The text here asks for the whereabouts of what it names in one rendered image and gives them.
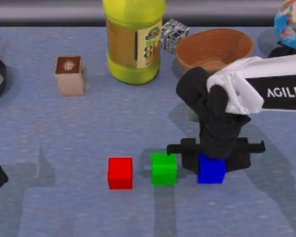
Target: gray tabletop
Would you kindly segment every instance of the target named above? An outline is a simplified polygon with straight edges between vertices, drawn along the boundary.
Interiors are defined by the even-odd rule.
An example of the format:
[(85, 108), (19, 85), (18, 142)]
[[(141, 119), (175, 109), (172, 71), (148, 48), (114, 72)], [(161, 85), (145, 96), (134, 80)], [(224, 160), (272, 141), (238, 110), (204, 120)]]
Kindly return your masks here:
[[(270, 28), (239, 29), (254, 55), (275, 46)], [(106, 69), (105, 42), (105, 28), (0, 28), (9, 67), (0, 162), (10, 177), (0, 189), (0, 237), (296, 237), (296, 113), (252, 116), (243, 135), (267, 151), (224, 184), (198, 185), (179, 169), (176, 186), (154, 187), (150, 153), (198, 134), (175, 95), (181, 72), (163, 51), (155, 81), (122, 84)], [(82, 56), (85, 96), (60, 96), (61, 55)], [(107, 188), (111, 156), (133, 157), (133, 190)]]

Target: brown box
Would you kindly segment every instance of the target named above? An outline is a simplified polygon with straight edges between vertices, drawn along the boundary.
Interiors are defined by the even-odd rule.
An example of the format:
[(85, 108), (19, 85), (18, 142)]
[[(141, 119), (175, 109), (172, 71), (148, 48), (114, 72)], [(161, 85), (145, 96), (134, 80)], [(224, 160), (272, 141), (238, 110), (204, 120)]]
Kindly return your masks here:
[(58, 57), (55, 75), (62, 96), (84, 95), (85, 80), (81, 56)]

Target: colored cube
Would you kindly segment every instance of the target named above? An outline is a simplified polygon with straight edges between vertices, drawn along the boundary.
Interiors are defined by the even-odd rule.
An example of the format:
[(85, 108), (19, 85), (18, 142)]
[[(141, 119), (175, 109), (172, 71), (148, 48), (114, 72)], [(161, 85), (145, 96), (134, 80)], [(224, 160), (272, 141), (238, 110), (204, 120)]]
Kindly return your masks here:
[(212, 159), (204, 153), (199, 155), (200, 172), (198, 174), (199, 184), (221, 184), (223, 183), (226, 166), (223, 159)]
[(176, 155), (166, 153), (152, 153), (151, 178), (153, 185), (174, 185), (177, 182)]
[(132, 189), (133, 159), (131, 157), (109, 158), (107, 181), (109, 189)]
[(189, 34), (189, 27), (170, 19), (162, 26), (160, 45), (164, 50), (174, 53), (177, 44)]

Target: brown bowl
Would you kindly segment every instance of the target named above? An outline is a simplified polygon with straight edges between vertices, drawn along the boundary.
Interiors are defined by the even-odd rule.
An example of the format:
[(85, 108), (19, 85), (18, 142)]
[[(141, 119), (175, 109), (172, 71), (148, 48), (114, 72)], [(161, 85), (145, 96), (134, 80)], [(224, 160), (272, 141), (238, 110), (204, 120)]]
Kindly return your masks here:
[(175, 57), (184, 72), (200, 66), (213, 73), (237, 59), (249, 57), (252, 50), (253, 43), (247, 34), (219, 28), (187, 36), (178, 43)]

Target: brown label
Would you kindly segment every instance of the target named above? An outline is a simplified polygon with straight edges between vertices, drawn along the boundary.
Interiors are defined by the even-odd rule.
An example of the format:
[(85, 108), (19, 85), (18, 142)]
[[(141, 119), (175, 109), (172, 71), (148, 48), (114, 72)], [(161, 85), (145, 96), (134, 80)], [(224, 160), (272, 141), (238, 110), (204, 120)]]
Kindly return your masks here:
[(80, 62), (80, 56), (58, 57), (56, 74), (79, 73)]
[(152, 27), (134, 30), (106, 20), (108, 52), (111, 60), (127, 67), (145, 68), (160, 57), (162, 21)]

